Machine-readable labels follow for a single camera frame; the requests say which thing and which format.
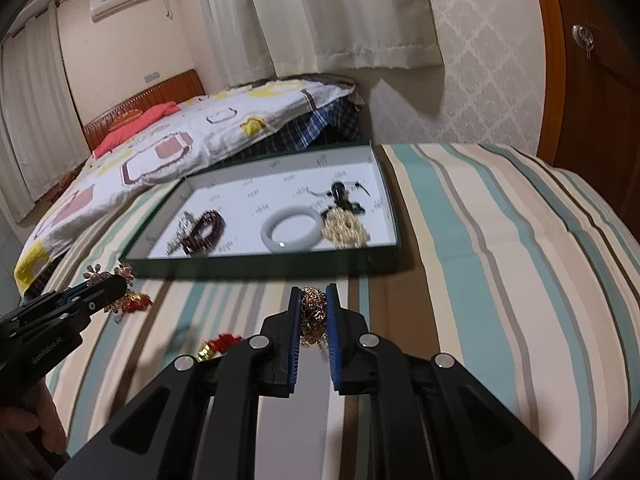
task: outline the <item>bed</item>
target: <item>bed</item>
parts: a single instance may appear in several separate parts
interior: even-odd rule
[[[640,399],[635,239],[577,175],[512,148],[376,149],[401,270],[336,276],[342,306],[407,354],[455,356],[577,479],[590,478]],[[171,187],[86,229],[47,290],[82,282],[89,264],[116,265]],[[94,316],[82,346],[47,376],[70,453],[178,355],[217,333],[252,335],[286,309],[293,285],[327,283],[137,280],[155,305],[119,324]],[[317,346],[301,350],[298,388],[315,394],[260,405],[256,478],[367,478],[367,396],[339,397]]]
[[[203,92],[190,70],[121,102],[84,127],[94,154],[36,225],[15,267],[25,298],[40,294],[52,268],[86,227],[150,186],[222,160],[358,139],[351,82],[318,76],[260,82],[212,96]],[[178,112],[98,157],[96,149],[109,139],[109,127],[120,116],[169,101],[178,103]]]

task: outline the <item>dark red beaded bracelet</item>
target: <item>dark red beaded bracelet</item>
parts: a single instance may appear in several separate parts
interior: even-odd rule
[[[211,232],[202,237],[202,232],[211,226]],[[182,248],[191,256],[193,253],[208,251],[218,243],[225,231],[225,221],[217,211],[205,211],[193,226],[191,232],[183,238]]]

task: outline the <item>finger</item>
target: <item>finger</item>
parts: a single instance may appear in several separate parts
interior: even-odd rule
[[[38,384],[38,402],[36,414],[42,428],[42,445],[49,451],[63,453],[66,451],[66,434],[62,427],[58,410],[51,394],[43,382]]]
[[[20,408],[0,408],[0,431],[29,433],[38,427],[38,417]]]

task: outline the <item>blue plaid fabric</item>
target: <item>blue plaid fabric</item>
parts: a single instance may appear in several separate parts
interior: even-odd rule
[[[327,106],[296,117],[279,132],[256,142],[225,162],[243,160],[259,155],[282,152],[301,152],[312,143],[333,144],[360,139],[360,111],[347,97],[332,101]]]

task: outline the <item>headboard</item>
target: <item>headboard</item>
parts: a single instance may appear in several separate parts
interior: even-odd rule
[[[110,124],[127,110],[135,110],[138,108],[144,111],[153,105],[168,101],[180,103],[196,95],[203,94],[204,89],[202,88],[198,73],[192,68],[187,72],[178,74],[143,90],[139,94],[117,104],[100,117],[95,118],[82,128],[84,138],[89,145],[89,149],[93,151],[109,133]]]

